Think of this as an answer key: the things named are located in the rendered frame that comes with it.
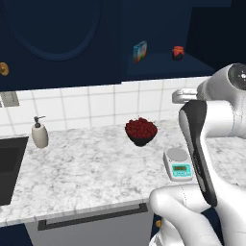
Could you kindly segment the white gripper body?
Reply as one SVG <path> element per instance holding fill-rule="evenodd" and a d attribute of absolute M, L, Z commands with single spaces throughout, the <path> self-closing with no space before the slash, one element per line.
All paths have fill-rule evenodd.
<path fill-rule="evenodd" d="M 172 93 L 172 102 L 174 104 L 185 104 L 189 100 L 197 99 L 197 90 L 195 88 L 177 89 Z"/>

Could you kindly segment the gold round cabinet knob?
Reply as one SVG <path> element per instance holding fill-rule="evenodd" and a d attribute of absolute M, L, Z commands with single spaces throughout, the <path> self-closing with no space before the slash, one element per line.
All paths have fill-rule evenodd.
<path fill-rule="evenodd" d="M 9 67 L 4 62 L 0 62 L 0 74 L 3 76 L 7 76 L 9 74 Z"/>

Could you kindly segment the beige soap dispenser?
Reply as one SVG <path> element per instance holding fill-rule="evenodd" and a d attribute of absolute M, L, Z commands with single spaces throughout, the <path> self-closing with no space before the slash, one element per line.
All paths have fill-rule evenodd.
<path fill-rule="evenodd" d="M 45 148 L 49 143 L 49 136 L 46 127 L 39 122 L 40 117 L 35 116 L 35 124 L 32 127 L 32 138 L 37 148 Z"/>

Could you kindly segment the navy cabinet door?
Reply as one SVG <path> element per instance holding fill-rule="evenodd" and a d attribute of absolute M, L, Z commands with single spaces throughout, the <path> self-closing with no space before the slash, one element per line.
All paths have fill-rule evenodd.
<path fill-rule="evenodd" d="M 0 0 L 0 91 L 120 82 L 122 0 Z"/>

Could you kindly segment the white digital scale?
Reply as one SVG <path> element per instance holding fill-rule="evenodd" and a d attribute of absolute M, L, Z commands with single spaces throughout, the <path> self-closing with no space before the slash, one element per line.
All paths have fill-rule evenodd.
<path fill-rule="evenodd" d="M 182 148 L 170 148 L 163 153 L 163 163 L 169 179 L 173 182 L 188 182 L 193 178 L 191 159 Z"/>

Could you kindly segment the navy base cabinet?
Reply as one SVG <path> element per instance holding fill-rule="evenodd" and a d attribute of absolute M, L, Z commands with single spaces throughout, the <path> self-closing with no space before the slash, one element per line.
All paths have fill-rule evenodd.
<path fill-rule="evenodd" d="M 24 224 L 0 228 L 0 246 L 33 246 Z"/>

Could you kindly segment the grey wall outlet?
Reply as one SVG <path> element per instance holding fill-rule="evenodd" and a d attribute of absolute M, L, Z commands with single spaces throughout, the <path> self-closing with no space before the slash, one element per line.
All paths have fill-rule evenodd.
<path fill-rule="evenodd" d="M 0 92 L 0 96 L 2 98 L 5 108 L 19 106 L 19 101 L 18 101 L 17 94 L 15 91 Z"/>

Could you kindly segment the open navy wall cabinet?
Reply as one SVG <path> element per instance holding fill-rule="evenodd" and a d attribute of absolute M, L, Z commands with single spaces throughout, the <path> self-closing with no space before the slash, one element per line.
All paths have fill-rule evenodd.
<path fill-rule="evenodd" d="M 146 57 L 134 63 L 145 40 Z M 174 46 L 184 58 L 172 59 Z M 209 76 L 235 62 L 246 64 L 246 0 L 123 0 L 122 79 Z"/>

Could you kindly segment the grey dishwasher front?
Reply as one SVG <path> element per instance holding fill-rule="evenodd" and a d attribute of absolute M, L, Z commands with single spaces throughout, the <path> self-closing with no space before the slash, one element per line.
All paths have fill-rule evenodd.
<path fill-rule="evenodd" d="M 38 222 L 26 223 L 34 246 L 148 246 L 152 230 L 153 212 L 115 217 L 46 231 L 37 229 Z M 47 220 L 48 224 L 137 209 L 138 205 L 106 209 Z"/>

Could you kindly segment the bowl of red berries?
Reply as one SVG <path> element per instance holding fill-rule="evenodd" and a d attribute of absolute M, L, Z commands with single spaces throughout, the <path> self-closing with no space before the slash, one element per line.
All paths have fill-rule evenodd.
<path fill-rule="evenodd" d="M 136 146 L 143 147 L 156 136 L 158 128 L 153 122 L 139 117 L 125 125 L 125 132 Z"/>

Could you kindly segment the colourful box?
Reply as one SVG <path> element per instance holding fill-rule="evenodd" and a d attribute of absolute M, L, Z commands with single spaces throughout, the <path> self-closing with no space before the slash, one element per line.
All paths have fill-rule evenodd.
<path fill-rule="evenodd" d="M 134 46 L 134 63 L 140 62 L 142 59 L 146 57 L 147 52 L 147 42 L 145 40 L 141 41 L 137 45 Z"/>

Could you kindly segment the jam jar with red lid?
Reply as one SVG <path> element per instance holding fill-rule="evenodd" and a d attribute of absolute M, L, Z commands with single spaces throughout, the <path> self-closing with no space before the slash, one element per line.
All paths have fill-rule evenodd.
<path fill-rule="evenodd" d="M 185 49 L 183 46 L 174 46 L 172 49 L 172 59 L 174 61 L 181 61 L 185 56 Z"/>

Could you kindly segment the black sink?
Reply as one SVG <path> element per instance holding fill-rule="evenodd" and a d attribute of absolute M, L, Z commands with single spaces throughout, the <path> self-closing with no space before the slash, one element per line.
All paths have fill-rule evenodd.
<path fill-rule="evenodd" d="M 0 139 L 0 206 L 9 205 L 28 137 Z"/>

